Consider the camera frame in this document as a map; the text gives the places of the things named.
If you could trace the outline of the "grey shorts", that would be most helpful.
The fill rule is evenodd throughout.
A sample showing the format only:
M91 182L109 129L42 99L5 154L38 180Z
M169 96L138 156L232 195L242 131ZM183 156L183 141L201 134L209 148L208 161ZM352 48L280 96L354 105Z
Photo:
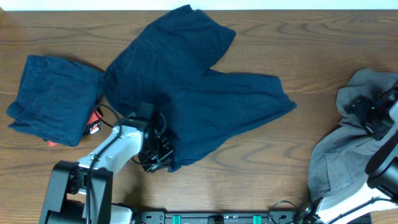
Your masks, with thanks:
M365 167L370 158L397 131L397 126L380 140L369 136L357 118L348 114L345 106L359 95L370 99L392 88L397 74L362 69L345 87L338 90L336 107L342 115L340 127L325 136L314 148L308 166L310 200L315 201L340 194L368 179Z

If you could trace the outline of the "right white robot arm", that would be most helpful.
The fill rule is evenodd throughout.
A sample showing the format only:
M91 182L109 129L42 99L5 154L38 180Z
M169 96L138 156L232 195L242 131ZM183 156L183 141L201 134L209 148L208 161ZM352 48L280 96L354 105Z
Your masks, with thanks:
M359 95L344 109L340 128L313 149L304 223L349 223L397 208L397 90Z

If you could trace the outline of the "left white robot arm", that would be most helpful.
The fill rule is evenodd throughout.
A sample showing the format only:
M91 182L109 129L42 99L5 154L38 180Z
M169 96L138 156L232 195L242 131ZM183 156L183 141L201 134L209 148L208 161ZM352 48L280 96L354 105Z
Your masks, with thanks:
M112 202L113 179L135 156L146 172L167 167L174 150L148 124L117 124L91 153L53 167L40 223L137 223L134 210Z

